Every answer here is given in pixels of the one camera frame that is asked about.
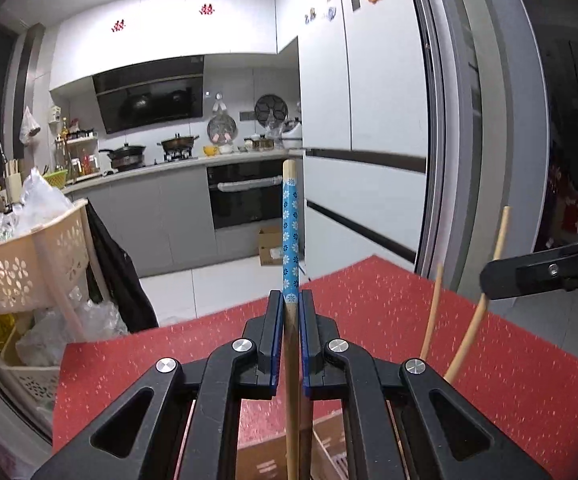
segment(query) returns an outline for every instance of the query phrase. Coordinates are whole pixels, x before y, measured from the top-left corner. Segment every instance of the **floor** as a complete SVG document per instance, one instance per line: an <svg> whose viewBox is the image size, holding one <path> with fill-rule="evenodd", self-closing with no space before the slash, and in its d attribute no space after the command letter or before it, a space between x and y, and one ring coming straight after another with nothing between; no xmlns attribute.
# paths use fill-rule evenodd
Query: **floor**
<svg viewBox="0 0 578 480"><path fill-rule="evenodd" d="M282 266L261 266L257 256L140 280L160 326L206 316L282 290ZM301 283L307 277L301 272Z"/></svg>
<svg viewBox="0 0 578 480"><path fill-rule="evenodd" d="M578 290L492 301L490 310L578 358Z"/></svg>

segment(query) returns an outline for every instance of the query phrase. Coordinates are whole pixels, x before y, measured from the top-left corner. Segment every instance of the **metal screw cap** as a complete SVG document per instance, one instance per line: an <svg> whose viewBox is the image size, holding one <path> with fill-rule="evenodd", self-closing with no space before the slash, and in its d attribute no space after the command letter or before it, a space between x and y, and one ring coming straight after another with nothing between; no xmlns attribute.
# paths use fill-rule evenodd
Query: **metal screw cap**
<svg viewBox="0 0 578 480"><path fill-rule="evenodd" d="M176 360L171 357L163 357L156 363L156 370L161 374L168 374L171 370L175 370Z"/></svg>
<svg viewBox="0 0 578 480"><path fill-rule="evenodd" d="M349 343L344 339L332 339L329 342L329 350L332 352L340 353L344 352L349 348Z"/></svg>
<svg viewBox="0 0 578 480"><path fill-rule="evenodd" d="M248 339L236 339L231 345L236 352L246 352L249 350L253 344Z"/></svg>
<svg viewBox="0 0 578 480"><path fill-rule="evenodd" d="M426 368L427 366L420 359L409 359L405 363L405 370L414 375L420 375Z"/></svg>

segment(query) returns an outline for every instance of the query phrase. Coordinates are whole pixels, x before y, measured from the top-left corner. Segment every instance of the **green basket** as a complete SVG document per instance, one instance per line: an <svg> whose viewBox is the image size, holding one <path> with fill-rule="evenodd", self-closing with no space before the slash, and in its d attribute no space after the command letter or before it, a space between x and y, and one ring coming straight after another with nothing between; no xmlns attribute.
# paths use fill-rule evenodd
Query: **green basket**
<svg viewBox="0 0 578 480"><path fill-rule="evenodd" d="M62 189L67 185L67 170L54 171L43 175L44 179L53 187Z"/></svg>

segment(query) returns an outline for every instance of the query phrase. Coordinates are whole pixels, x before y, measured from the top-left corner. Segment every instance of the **white refrigerator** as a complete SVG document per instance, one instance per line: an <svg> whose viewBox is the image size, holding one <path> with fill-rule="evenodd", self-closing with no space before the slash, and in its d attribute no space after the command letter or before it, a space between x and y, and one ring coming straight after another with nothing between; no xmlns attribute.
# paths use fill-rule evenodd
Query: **white refrigerator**
<svg viewBox="0 0 578 480"><path fill-rule="evenodd" d="M432 112L415 0L300 1L307 273L378 253L414 270Z"/></svg>

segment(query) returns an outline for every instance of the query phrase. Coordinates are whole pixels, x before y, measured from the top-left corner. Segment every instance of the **countertop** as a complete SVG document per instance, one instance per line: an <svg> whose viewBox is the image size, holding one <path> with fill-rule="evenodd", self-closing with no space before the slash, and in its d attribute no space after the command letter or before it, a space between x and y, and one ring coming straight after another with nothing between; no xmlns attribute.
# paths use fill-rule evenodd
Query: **countertop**
<svg viewBox="0 0 578 480"><path fill-rule="evenodd" d="M180 170L182 168L193 168L194 166L224 166L225 164L238 164L240 162L251 162L255 160L269 160L274 158L282 158L284 156L302 156L302 150L269 150L268 152L234 152L228 155L214 155L214 156L199 156L189 160L180 160L177 162L162 162L161 164L154 164L138 168L137 170L121 171L109 176L100 176L84 180L77 184L66 186L63 189L65 194L74 191L80 191L89 187L101 186L101 184L109 184L116 180L123 180L125 178L134 178L137 176L145 176L148 174L159 173L160 171Z"/></svg>
<svg viewBox="0 0 578 480"><path fill-rule="evenodd" d="M418 356L433 284L373 256L309 282L319 314L336 319L346 339L374 357L403 362ZM112 341L70 344L60 369L53 414L59 450L149 367L164 356L185 363L207 357L239 337L266 299ZM444 374L474 312L469 301L443 291L428 362ZM244 400L239 445L285 430L284 381L271 402ZM578 476L578 359L487 314L456 389L546 468L555 480ZM314 418L338 410L316 402Z"/></svg>

